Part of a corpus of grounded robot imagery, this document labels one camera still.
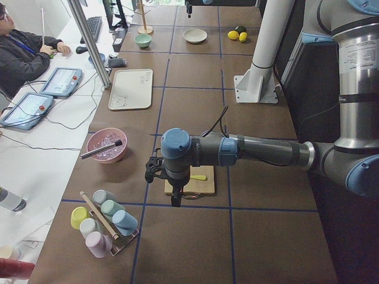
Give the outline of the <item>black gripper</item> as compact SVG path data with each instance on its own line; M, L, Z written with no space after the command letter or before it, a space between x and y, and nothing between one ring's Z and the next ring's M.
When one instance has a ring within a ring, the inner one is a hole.
M173 172L166 168L165 172L168 175L168 182L172 186L171 205L173 207L180 207L181 191L190 180L190 170L186 168L178 172Z

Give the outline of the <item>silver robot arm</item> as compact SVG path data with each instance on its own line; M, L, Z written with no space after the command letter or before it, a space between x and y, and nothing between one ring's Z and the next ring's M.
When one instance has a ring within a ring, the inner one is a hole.
M356 195L378 197L378 2L306 1L300 38L326 51L319 63L327 68L317 70L322 80L310 79L305 96L291 90L305 87L307 64L285 84L295 139L166 131L162 156L147 164L145 178L168 181L172 206L180 206L192 167L232 166L239 159L298 166Z

